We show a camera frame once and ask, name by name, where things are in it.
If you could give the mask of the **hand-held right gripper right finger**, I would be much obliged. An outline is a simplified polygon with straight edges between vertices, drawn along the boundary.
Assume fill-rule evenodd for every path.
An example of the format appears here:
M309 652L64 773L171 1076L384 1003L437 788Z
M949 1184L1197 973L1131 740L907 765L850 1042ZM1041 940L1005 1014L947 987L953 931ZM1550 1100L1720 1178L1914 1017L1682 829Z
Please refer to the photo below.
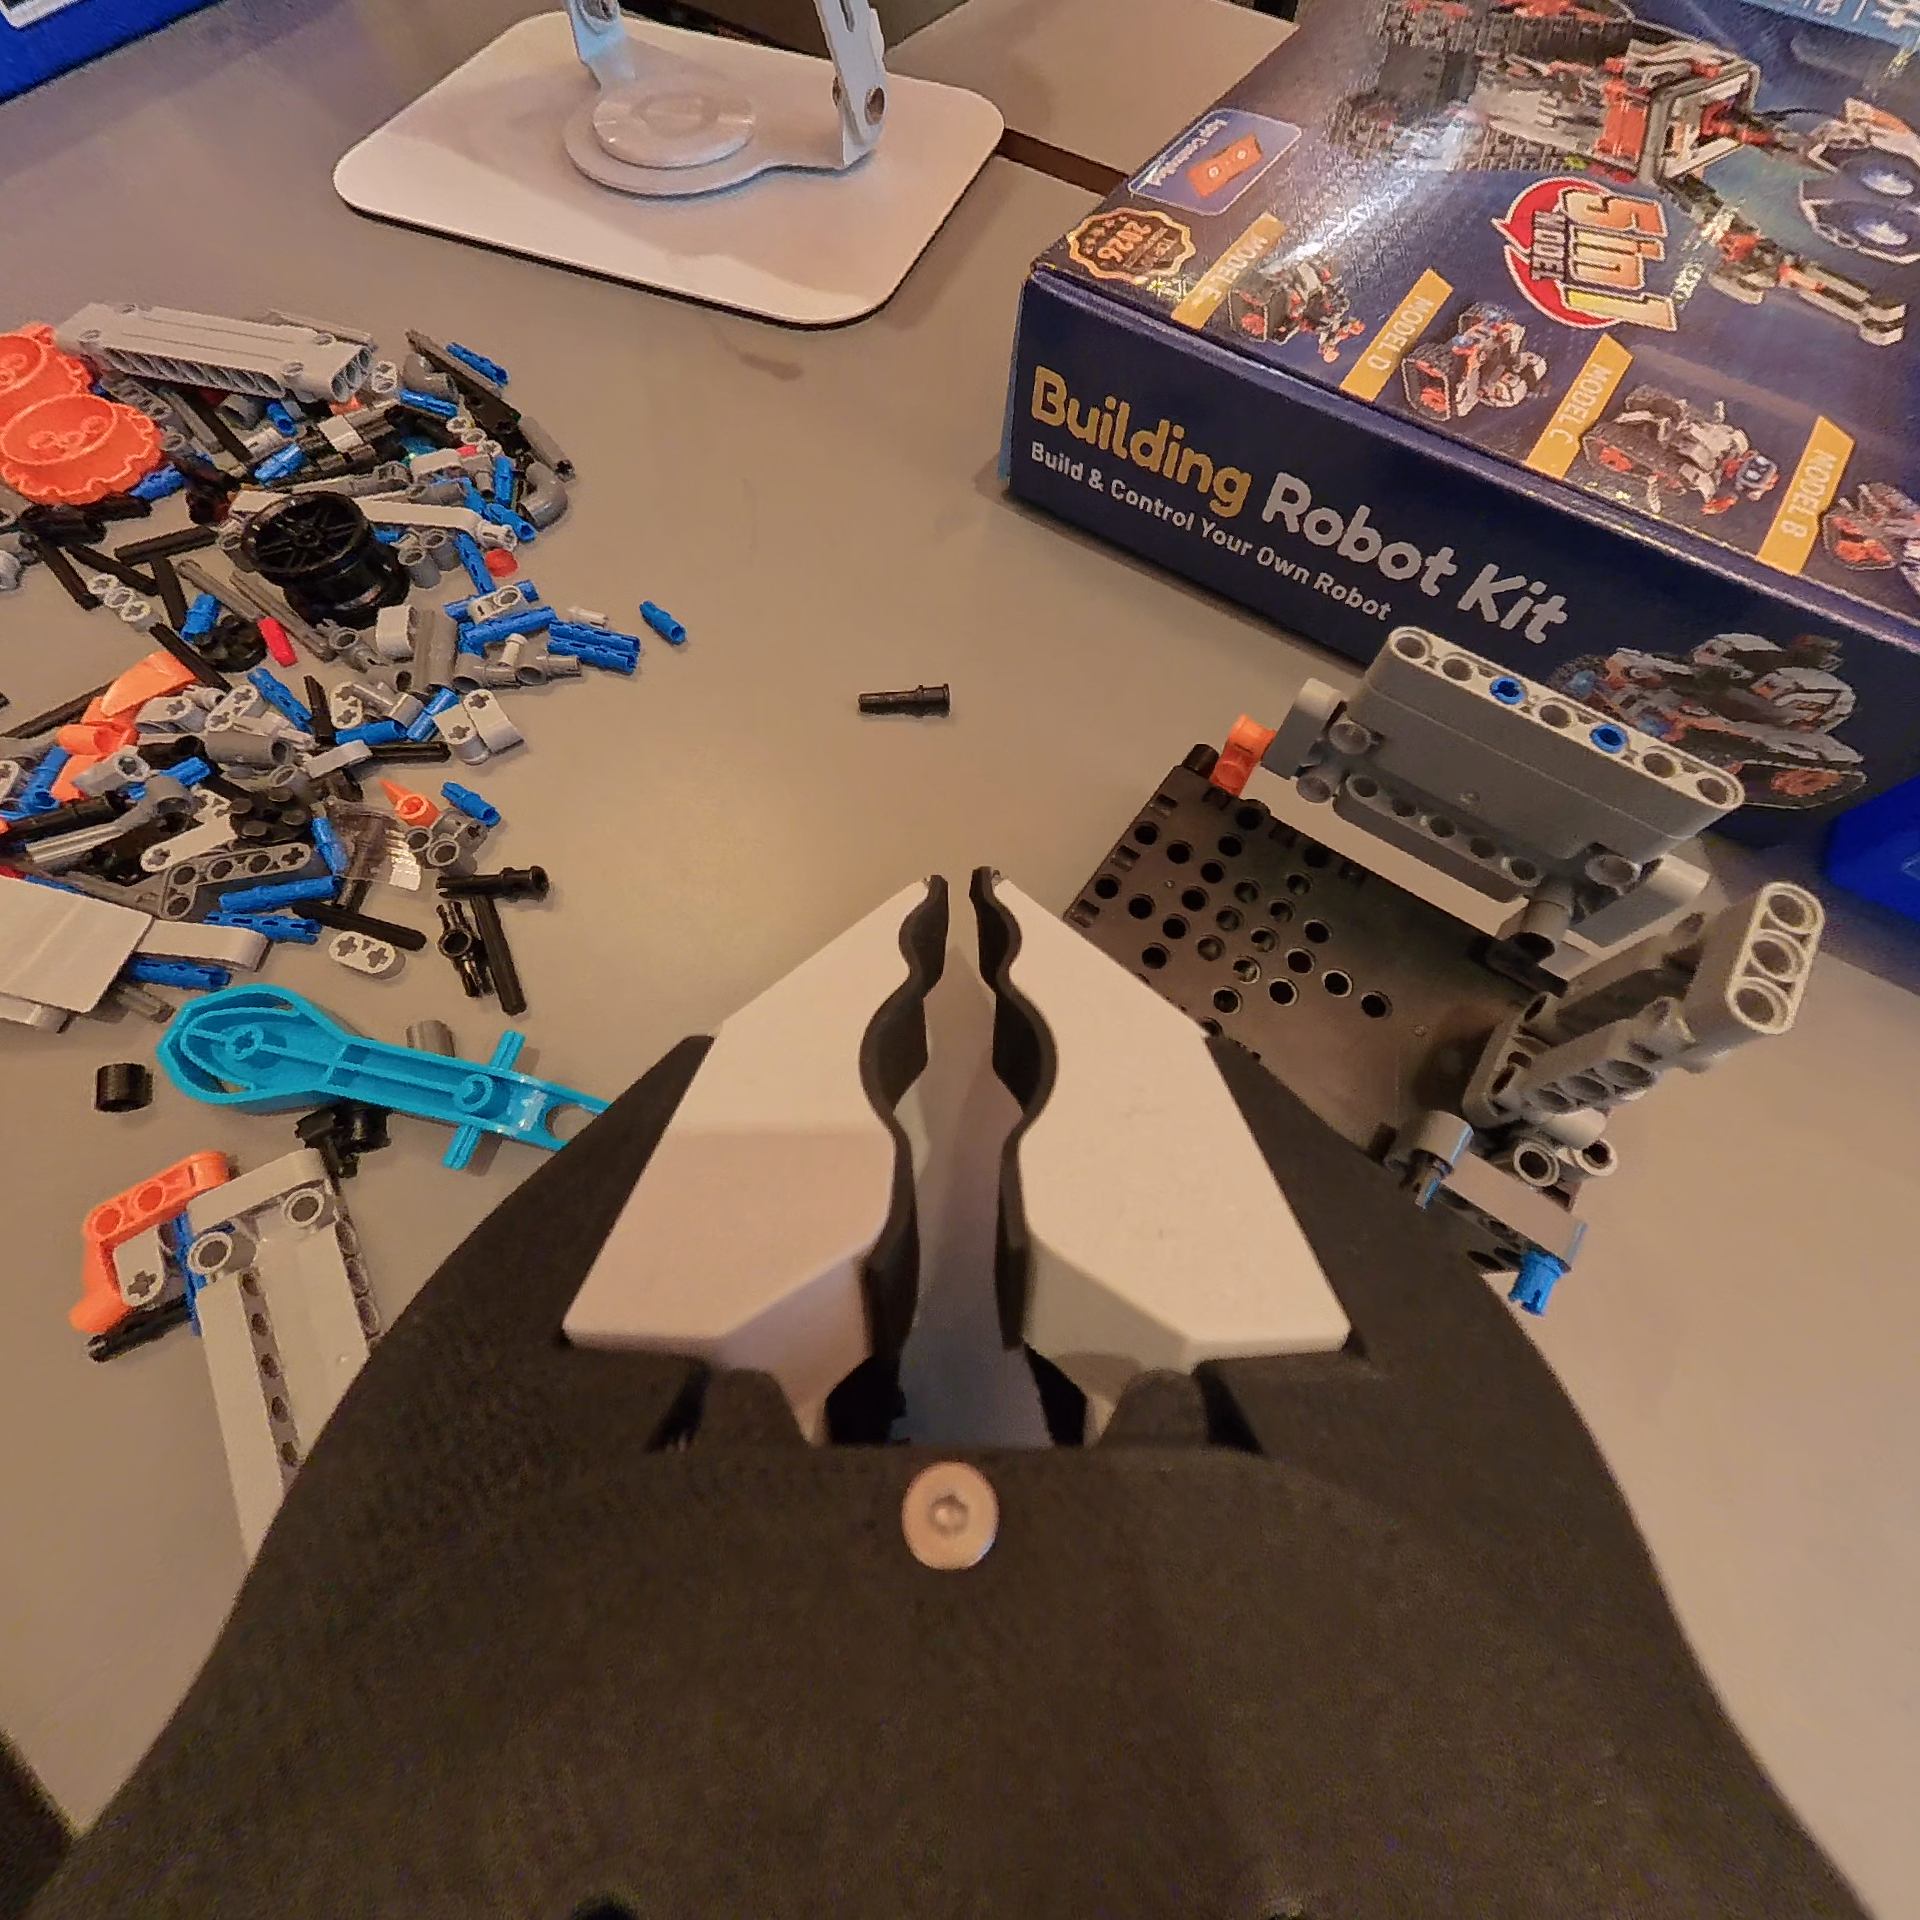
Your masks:
M1082 1443L1139 1374L1337 1354L1329 1278L1197 1024L995 872L977 872L1000 1161L1001 1338L1046 1433Z

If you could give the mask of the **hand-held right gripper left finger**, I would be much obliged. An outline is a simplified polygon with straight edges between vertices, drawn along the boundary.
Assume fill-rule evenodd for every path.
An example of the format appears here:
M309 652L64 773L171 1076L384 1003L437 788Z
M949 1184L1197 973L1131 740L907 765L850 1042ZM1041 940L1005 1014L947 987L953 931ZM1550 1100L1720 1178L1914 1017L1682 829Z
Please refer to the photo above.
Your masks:
M949 883L886 898L723 1021L566 1309L585 1348L782 1385L821 1443L833 1395L896 1368L918 1298L914 1137Z

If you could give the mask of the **turquoise connector piece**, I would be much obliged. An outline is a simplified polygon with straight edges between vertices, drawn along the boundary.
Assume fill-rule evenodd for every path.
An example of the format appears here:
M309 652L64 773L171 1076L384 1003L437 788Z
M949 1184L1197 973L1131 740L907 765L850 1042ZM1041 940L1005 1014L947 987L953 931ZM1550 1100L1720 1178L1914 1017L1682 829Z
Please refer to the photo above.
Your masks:
M162 1032L160 1068L190 1098L243 1114L293 1114L354 1100L452 1126L443 1156L465 1169L481 1137L560 1149L555 1114L600 1116L606 1100L516 1068L506 1032L485 1062L369 1040L282 987L232 987L187 1003Z

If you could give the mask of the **pile of plastic building pieces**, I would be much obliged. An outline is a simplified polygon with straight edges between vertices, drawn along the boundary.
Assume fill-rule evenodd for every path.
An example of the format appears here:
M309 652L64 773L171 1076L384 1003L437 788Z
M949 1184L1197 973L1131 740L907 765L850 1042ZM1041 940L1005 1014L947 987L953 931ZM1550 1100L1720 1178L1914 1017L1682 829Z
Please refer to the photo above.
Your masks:
M426 894L465 993L518 1017L501 906L542 898L547 875L485 869L501 812L476 782L524 746L515 696L627 678L642 652L525 572L574 461L465 344L409 330L389 356L280 308L233 321L370 344L369 384L320 405L81 356L98 395L155 421L162 464L86 506L4 483L4 590L51 580L142 648L107 684L4 721L4 878L153 916L91 1014L160 1021L280 947L394 976L427 941L369 909L394 889ZM413 585L365 630L302 621L237 552L254 514L322 491L356 498Z

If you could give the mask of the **small black machine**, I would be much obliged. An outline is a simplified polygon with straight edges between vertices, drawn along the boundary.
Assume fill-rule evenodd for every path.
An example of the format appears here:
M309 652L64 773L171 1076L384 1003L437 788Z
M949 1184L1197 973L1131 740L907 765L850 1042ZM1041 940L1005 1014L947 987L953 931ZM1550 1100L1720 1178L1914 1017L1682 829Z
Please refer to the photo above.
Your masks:
M1164 777L1067 913L1545 1313L1609 1122L1792 1032L1821 904L1705 907L1736 776L1419 629Z

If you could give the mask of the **white panel piece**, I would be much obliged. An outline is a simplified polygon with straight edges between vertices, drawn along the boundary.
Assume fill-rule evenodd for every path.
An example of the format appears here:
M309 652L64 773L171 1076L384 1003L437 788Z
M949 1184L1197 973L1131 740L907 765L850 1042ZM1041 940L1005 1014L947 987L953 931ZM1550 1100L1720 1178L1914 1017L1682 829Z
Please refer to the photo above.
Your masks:
M2 1019L62 1032L96 1011L153 916L36 881L2 881Z

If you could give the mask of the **black spoked wheel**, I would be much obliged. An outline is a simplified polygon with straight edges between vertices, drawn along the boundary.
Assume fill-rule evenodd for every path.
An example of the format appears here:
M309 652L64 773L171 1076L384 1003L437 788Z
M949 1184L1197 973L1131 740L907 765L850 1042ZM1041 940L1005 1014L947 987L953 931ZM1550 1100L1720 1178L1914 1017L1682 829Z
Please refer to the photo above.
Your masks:
M413 588L353 497L280 498L248 522L237 552L314 626L365 630Z

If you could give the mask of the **blue cardboard kit box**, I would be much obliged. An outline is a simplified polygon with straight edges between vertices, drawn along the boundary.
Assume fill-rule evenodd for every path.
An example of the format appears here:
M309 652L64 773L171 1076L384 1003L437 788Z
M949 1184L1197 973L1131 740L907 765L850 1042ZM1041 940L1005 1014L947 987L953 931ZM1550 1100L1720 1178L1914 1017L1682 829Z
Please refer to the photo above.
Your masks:
M1035 264L1010 491L1563 688L1915 921L1915 20L1308 8Z

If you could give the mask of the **white book stand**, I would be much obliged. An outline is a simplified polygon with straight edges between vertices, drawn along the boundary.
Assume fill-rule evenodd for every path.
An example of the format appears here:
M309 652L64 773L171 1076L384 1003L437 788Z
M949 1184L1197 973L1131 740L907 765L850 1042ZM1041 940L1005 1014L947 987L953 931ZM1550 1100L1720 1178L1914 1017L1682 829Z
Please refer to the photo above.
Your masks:
M870 5L827 58L566 2L501 34L334 170L379 219L794 326L883 307L1001 141L982 97L884 70Z

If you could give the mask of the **blue storage bin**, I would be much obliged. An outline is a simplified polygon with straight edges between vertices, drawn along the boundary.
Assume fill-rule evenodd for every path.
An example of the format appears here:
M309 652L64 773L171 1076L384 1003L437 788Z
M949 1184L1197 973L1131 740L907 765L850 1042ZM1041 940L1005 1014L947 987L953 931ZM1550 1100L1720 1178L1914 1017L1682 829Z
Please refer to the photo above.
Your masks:
M2 101L206 8L208 2L4 2Z

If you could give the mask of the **grey frame with orange bracket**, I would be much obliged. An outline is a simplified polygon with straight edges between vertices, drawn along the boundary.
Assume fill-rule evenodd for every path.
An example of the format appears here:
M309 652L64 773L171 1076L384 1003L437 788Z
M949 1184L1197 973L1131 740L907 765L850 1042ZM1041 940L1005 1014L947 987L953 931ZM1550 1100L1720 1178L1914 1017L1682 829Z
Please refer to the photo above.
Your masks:
M68 1320L96 1360L198 1332L249 1555L379 1338L356 1229L314 1147L252 1172L203 1149L96 1205Z

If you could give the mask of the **long grey frame piece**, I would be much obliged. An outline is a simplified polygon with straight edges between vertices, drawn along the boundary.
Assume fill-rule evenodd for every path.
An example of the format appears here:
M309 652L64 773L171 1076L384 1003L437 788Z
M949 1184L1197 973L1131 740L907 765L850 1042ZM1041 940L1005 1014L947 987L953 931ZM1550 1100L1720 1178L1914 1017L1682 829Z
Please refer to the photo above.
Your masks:
M137 304L86 304L54 324L54 344L142 380L320 405L356 395L374 358L370 344L320 326Z

